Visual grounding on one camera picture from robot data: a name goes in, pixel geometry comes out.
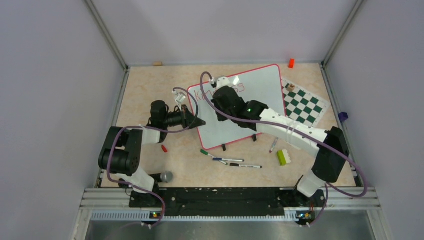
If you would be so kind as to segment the red marker cap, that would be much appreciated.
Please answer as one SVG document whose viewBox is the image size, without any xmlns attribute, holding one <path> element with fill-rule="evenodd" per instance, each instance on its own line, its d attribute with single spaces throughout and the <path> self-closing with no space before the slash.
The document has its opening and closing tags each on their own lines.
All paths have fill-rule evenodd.
<svg viewBox="0 0 424 240">
<path fill-rule="evenodd" d="M 164 153 L 168 152 L 168 149 L 164 145 L 161 145 L 161 149 L 163 150 Z"/>
</svg>

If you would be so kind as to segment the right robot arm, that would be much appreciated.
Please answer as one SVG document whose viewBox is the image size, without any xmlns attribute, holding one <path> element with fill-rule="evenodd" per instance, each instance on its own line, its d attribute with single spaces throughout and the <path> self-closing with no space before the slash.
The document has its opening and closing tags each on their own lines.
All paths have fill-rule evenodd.
<svg viewBox="0 0 424 240">
<path fill-rule="evenodd" d="M 307 206 L 316 191 L 326 183 L 337 182 L 349 158 L 344 133 L 338 127 L 331 130 L 314 128 L 292 120 L 266 104 L 251 100 L 245 102 L 228 86 L 213 84 L 215 92 L 209 102 L 220 122 L 231 120 L 240 128 L 273 135 L 315 158 L 310 170 L 296 184 L 293 200 Z"/>
</svg>

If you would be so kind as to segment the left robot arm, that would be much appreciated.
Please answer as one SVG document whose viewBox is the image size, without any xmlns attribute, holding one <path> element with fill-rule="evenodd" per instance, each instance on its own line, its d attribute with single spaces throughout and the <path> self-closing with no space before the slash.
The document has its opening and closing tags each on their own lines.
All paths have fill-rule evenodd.
<svg viewBox="0 0 424 240">
<path fill-rule="evenodd" d="M 168 128 L 181 126 L 194 129 L 206 125 L 206 122 L 183 104 L 169 111 L 162 100 L 151 103 L 150 118 L 145 129 L 123 129 L 113 126 L 109 129 L 98 157 L 98 166 L 102 170 L 116 174 L 120 180 L 129 183 L 135 192 L 141 194 L 141 200 L 149 207 L 160 202 L 160 193 L 154 187 L 161 181 L 160 174 L 149 175 L 140 167 L 142 146 L 163 143 Z"/>
</svg>

